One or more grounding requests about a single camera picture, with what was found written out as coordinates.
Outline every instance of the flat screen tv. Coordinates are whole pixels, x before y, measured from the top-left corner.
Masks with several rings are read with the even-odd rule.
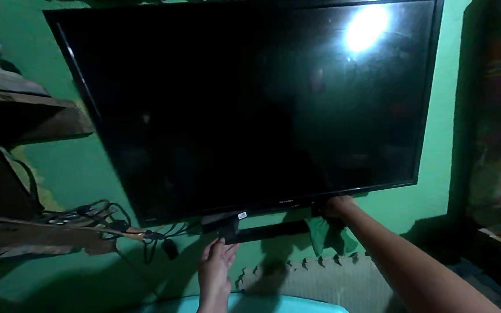
[[[143,225],[416,184],[441,15],[439,0],[45,11]]]

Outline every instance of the television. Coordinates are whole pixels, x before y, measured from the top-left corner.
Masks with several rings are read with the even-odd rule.
[[[44,14],[143,225],[417,183],[440,0]]]

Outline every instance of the light blue surface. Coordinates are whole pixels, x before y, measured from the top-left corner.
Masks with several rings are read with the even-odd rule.
[[[153,303],[128,313],[195,313],[199,296]],[[249,296],[231,294],[229,313],[349,313],[338,305],[289,296]]]

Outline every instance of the green cloth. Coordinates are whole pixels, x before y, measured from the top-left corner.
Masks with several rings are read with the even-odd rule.
[[[340,256],[351,253],[358,243],[345,230],[344,223],[338,218],[324,218],[322,216],[307,218],[311,232],[312,248],[317,257],[322,255],[325,248],[333,248]]]

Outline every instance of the hand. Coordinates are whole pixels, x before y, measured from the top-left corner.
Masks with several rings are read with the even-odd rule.
[[[199,311],[225,311],[227,309],[227,297],[231,293],[231,281],[228,274],[229,267],[235,260],[236,245],[225,245],[224,238],[213,240],[204,248],[198,268],[198,284],[200,285]]]
[[[352,196],[334,196],[330,198],[321,212],[326,217],[342,217],[345,210],[358,208],[357,202]]]

